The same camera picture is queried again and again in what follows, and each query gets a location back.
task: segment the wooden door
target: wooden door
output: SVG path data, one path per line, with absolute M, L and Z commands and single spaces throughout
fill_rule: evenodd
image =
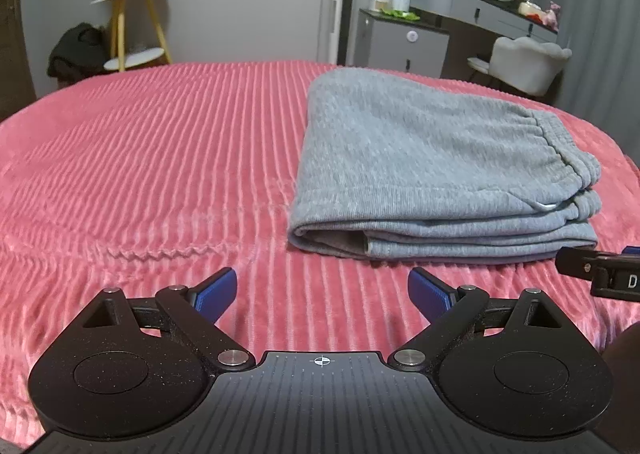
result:
M 20 18 L 20 0 L 0 0 L 0 120 L 35 100 Z

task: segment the black countertop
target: black countertop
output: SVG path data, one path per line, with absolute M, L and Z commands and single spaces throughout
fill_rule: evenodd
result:
M 360 12 L 362 12 L 363 14 L 366 14 L 367 16 L 374 18 L 376 20 L 379 21 L 387 21 L 389 23 L 397 23 L 399 25 L 409 25 L 412 27 L 416 27 L 416 28 L 425 28 L 426 30 L 431 30 L 432 32 L 439 32 L 441 34 L 448 34 L 449 32 L 447 30 L 444 30 L 443 28 L 438 28 L 435 27 L 434 25 L 427 23 L 426 21 L 409 21 L 406 19 L 402 19 L 402 18 L 396 18 L 395 16 L 387 16 L 386 14 L 382 13 L 382 12 L 372 12 L 370 10 L 367 9 L 360 9 Z
M 509 14 L 513 14 L 514 16 L 517 16 L 519 18 L 527 20 L 529 23 L 533 23 L 534 25 L 537 25 L 540 28 L 544 28 L 545 30 L 550 31 L 552 34 L 557 34 L 557 32 L 555 30 L 552 30 L 549 27 L 545 27 L 545 25 L 543 25 L 542 23 L 534 21 L 533 19 L 527 18 L 526 16 L 523 16 L 522 14 L 520 14 L 518 12 L 518 6 L 520 5 L 521 0 L 517 0 L 516 3 L 514 3 L 514 2 L 505 3 L 505 2 L 500 2 L 500 1 L 496 1 L 496 0 L 480 0 L 480 1 L 488 3 L 489 5 L 492 5 L 494 7 L 498 7 L 499 9 L 504 10 L 505 12 L 508 12 Z

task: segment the gray ribbed plate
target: gray ribbed plate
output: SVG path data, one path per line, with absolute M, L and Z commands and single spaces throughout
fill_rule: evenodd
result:
M 58 432 L 33 454 L 612 454 L 595 434 L 548 442 L 493 436 L 457 417 L 428 378 L 374 353 L 277 353 L 220 376 L 189 416 L 149 436 L 89 442 Z

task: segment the wooden table leg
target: wooden table leg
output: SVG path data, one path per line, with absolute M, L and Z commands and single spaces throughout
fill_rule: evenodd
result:
M 110 59 L 116 56 L 118 44 L 118 12 L 120 11 L 120 0 L 114 0 L 111 6 L 111 53 Z
M 164 58 L 166 59 L 167 64 L 171 64 L 173 61 L 171 59 L 171 55 L 169 54 L 169 47 L 166 44 L 166 39 L 164 38 L 164 32 L 162 31 L 162 25 L 158 20 L 158 16 L 156 15 L 156 9 L 154 8 L 153 0 L 145 0 L 146 8 L 149 10 L 149 17 L 151 17 L 151 22 L 154 24 L 156 28 L 156 34 L 158 35 L 158 42 L 160 43 L 160 47 L 164 50 Z
M 125 48 L 124 48 L 124 5 L 125 0 L 118 0 L 118 71 L 124 72 Z

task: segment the bed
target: bed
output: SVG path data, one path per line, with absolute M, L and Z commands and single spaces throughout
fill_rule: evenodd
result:
M 26 380 L 38 356 L 103 287 L 148 297 L 225 266 L 237 302 L 219 326 L 268 349 L 380 350 L 426 322 L 406 294 L 412 265 L 302 253 L 287 244 L 311 62 L 178 64 L 100 76 L 0 125 L 0 437 L 41 433 Z M 464 82 L 410 78 L 552 109 Z M 604 133 L 555 111 L 602 164 L 599 248 L 640 243 L 638 169 Z M 552 261 L 428 265 L 494 297 L 543 288 L 597 348 L 640 320 L 640 304 L 594 299 Z

